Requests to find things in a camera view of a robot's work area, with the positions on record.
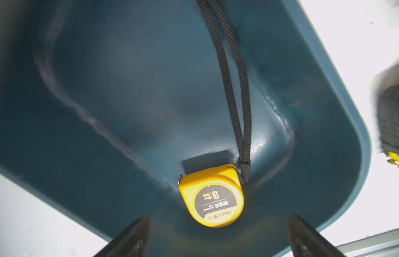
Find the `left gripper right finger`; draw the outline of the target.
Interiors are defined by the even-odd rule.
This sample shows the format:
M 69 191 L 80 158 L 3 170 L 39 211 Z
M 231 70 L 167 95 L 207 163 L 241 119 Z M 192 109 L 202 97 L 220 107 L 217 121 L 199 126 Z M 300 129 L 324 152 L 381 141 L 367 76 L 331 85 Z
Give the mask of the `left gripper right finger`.
M 299 215 L 288 218 L 286 231 L 294 257 L 344 257 Z

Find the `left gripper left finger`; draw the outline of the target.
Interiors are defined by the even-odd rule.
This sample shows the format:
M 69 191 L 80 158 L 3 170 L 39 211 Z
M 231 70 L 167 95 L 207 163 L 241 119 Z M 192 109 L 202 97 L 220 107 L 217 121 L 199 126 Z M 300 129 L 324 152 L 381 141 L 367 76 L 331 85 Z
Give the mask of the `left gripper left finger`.
M 141 216 L 126 227 L 95 257 L 145 257 L 151 238 L 151 220 Z

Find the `teal plastic storage box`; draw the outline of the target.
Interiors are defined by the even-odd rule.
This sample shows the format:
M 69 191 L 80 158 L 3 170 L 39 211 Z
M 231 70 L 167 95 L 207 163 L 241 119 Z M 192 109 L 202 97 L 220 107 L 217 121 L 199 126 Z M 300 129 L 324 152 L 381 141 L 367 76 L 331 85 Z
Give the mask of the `teal plastic storage box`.
M 243 55 L 244 211 L 189 214 L 178 178 L 240 166 L 196 1 L 0 1 L 0 172 L 106 240 L 140 216 L 150 257 L 273 257 L 286 222 L 323 230 L 357 198 L 370 140 L 297 1 L 221 1 Z

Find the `yellow black tape measure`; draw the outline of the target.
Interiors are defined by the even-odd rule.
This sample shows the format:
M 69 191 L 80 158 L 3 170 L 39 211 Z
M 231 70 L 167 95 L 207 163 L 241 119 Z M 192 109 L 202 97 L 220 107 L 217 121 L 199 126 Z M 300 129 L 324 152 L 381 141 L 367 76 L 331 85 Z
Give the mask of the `yellow black tape measure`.
M 388 162 L 399 168 L 399 84 L 382 92 L 378 99 L 379 139 Z

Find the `yellow square tape measure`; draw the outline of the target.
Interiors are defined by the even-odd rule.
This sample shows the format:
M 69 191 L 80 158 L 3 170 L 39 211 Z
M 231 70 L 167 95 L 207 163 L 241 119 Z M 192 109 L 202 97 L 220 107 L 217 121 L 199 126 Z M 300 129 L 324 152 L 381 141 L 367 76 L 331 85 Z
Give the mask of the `yellow square tape measure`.
M 241 183 L 248 182 L 251 170 L 252 115 L 247 67 L 237 37 L 220 1 L 198 1 L 217 53 L 223 86 L 239 152 L 240 170 L 226 164 L 180 176 L 179 190 L 190 215 L 200 224 L 222 228 L 236 221 L 244 208 Z M 227 38 L 238 67 L 243 122 L 240 122 L 232 80 L 223 43 L 215 22 Z

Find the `aluminium front rail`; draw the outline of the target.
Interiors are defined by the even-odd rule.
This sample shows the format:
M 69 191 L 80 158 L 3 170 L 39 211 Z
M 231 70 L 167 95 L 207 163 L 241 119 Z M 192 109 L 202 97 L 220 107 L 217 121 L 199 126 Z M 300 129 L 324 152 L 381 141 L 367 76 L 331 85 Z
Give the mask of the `aluminium front rail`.
M 337 247 L 346 257 L 399 257 L 399 229 Z

